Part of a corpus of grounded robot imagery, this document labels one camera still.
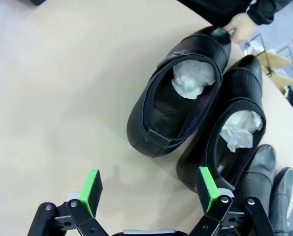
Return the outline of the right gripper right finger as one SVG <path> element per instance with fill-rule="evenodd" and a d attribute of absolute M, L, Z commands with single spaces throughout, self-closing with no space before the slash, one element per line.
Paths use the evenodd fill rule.
<path fill-rule="evenodd" d="M 189 233 L 191 236 L 273 236 L 268 216 L 257 197 L 237 203 L 232 192 L 222 195 L 208 167 L 199 167 L 196 191 L 204 215 Z"/>

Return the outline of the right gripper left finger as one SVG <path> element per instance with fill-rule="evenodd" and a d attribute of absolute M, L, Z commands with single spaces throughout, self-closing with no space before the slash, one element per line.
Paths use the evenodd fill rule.
<path fill-rule="evenodd" d="M 99 170 L 88 173 L 81 192 L 60 206 L 51 202 L 39 205 L 29 236 L 64 236 L 77 230 L 81 236 L 106 236 L 108 233 L 96 220 L 96 212 L 103 190 Z"/>

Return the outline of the person's left hand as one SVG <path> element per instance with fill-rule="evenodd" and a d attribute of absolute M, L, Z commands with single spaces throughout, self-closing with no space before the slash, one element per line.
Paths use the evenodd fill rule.
<path fill-rule="evenodd" d="M 258 25 L 249 17 L 247 13 L 239 13 L 235 15 L 226 26 L 224 26 L 224 29 L 227 32 L 232 32 L 232 42 L 239 44 L 248 40 L 257 27 Z"/>

